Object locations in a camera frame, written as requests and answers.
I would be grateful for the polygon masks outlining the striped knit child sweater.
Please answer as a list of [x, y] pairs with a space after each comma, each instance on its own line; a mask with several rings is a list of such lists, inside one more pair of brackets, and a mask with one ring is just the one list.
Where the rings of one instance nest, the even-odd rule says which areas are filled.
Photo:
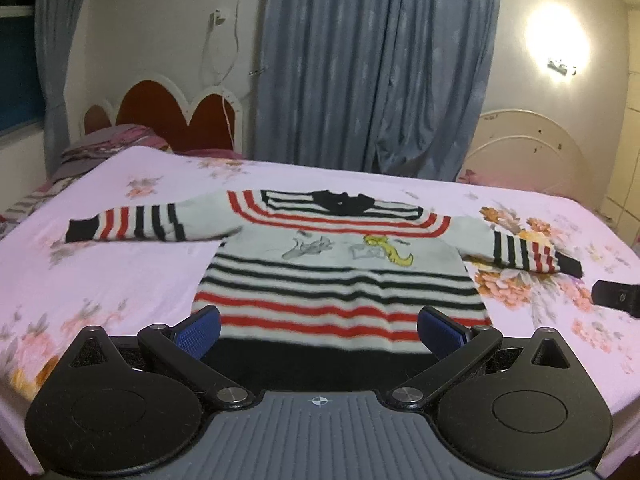
[[582, 276], [551, 244], [483, 220], [329, 191], [118, 206], [71, 221], [65, 238], [217, 242], [192, 307], [221, 315], [206, 362], [252, 391], [386, 390], [418, 374], [431, 362], [421, 309], [465, 326], [489, 321], [468, 261]]

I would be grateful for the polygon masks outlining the pink floral bed sheet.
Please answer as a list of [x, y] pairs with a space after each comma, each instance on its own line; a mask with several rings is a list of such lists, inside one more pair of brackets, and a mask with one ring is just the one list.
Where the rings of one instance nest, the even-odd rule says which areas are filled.
[[27, 441], [30, 402], [75, 336], [99, 325], [132, 335], [197, 311], [198, 283], [214, 240], [88, 240], [70, 243], [73, 220], [118, 206], [179, 203], [218, 191], [329, 191], [471, 217], [526, 240], [541, 240], [582, 265], [582, 276], [498, 270], [468, 261], [491, 325], [508, 336], [558, 330], [613, 415], [599, 464], [612, 474], [639, 451], [639, 322], [592, 302], [596, 281], [639, 281], [639, 259], [574, 200], [535, 192], [357, 174], [272, 162], [223, 162], [130, 148], [52, 198], [1, 243], [1, 441], [29, 474], [42, 467]]

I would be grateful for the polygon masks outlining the cream round headboard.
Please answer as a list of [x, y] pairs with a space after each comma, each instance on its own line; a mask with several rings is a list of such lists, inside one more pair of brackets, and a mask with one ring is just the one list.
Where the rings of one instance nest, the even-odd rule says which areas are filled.
[[530, 110], [480, 116], [457, 180], [594, 206], [592, 172], [582, 150], [559, 124]]

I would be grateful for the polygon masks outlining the purple pink pillow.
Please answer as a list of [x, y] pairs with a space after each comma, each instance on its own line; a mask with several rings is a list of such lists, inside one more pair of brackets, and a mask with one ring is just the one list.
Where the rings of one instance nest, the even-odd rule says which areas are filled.
[[166, 140], [152, 128], [142, 125], [118, 125], [89, 133], [70, 145], [61, 155], [60, 166], [50, 177], [52, 184], [78, 178], [127, 148], [143, 146], [171, 152]]

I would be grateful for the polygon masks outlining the red white scalloped headboard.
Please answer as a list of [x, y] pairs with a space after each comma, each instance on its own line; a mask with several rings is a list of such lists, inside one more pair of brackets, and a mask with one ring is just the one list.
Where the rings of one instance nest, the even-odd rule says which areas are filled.
[[179, 154], [242, 150], [241, 103], [224, 87], [209, 86], [188, 100], [169, 78], [150, 75], [135, 82], [117, 104], [93, 104], [82, 118], [85, 134], [119, 125], [149, 127]]

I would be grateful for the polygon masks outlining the dark window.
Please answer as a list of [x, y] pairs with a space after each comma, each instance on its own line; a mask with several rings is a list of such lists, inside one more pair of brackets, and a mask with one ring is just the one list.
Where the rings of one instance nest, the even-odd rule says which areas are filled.
[[1, 134], [6, 134], [43, 118], [30, 6], [2, 6], [0, 48]]

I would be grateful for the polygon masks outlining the blue-grey curtain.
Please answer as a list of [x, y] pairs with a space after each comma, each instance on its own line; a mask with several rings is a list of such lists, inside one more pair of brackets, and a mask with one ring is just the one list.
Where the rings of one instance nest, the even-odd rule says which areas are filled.
[[262, 0], [253, 155], [451, 181], [480, 118], [500, 0]]

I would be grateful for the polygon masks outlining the left side blue curtain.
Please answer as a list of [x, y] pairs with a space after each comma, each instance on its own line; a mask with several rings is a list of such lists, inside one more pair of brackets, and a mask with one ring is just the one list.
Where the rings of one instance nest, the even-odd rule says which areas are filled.
[[35, 0], [35, 52], [44, 102], [43, 154], [47, 174], [70, 143], [64, 91], [70, 50], [84, 0]]

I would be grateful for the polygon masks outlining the wall lamp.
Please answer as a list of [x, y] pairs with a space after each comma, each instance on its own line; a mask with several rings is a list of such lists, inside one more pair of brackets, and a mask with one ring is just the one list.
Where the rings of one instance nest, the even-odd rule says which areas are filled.
[[567, 63], [564, 60], [549, 60], [547, 67], [563, 77], [575, 76], [577, 74], [577, 66], [572, 63]]

